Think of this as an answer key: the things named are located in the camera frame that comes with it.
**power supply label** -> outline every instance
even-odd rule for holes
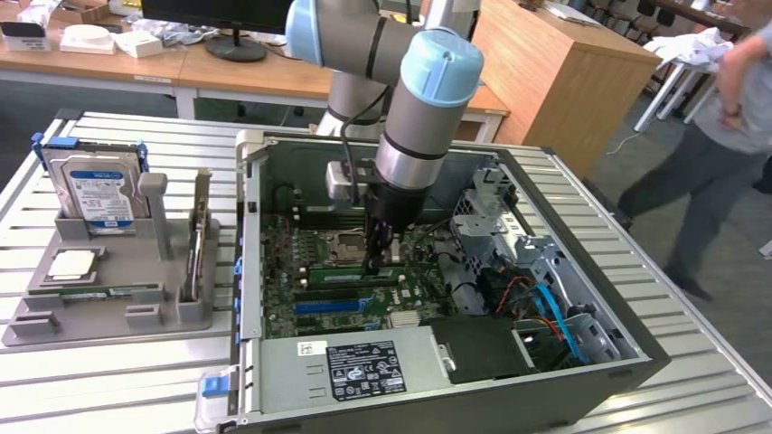
[[[74,170],[70,172],[83,219],[94,226],[122,228],[134,222],[133,203],[121,192],[122,172]]]
[[[327,364],[338,401],[409,391],[395,341],[329,346]]]

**person's hand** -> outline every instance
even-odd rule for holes
[[[722,115],[722,125],[730,131],[738,131],[743,128],[743,116],[739,114],[737,116],[730,116],[727,114]]]

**monitor stand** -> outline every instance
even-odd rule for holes
[[[234,37],[215,36],[205,42],[207,51],[227,61],[262,61],[266,57],[266,49],[255,42],[241,38],[239,31],[234,29]]]

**aluminum profile table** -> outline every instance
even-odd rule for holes
[[[46,134],[133,143],[170,177],[171,217],[193,206],[201,166],[214,169],[211,202],[223,224],[210,330],[127,340],[0,347],[0,432],[193,432],[197,380],[229,364],[235,259],[235,135],[246,125],[85,113]],[[277,128],[298,132],[293,128]],[[557,211],[651,329],[674,362],[634,392],[553,432],[772,433],[772,393],[646,256],[561,160],[513,147]],[[0,332],[54,234],[59,202],[31,156],[0,194]],[[539,218],[519,207],[535,230]]]

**hard drive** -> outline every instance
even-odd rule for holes
[[[142,142],[85,143],[54,137],[45,145],[43,160],[63,217],[83,218],[91,233],[133,233],[134,221],[150,217],[147,198],[138,190],[146,156]]]

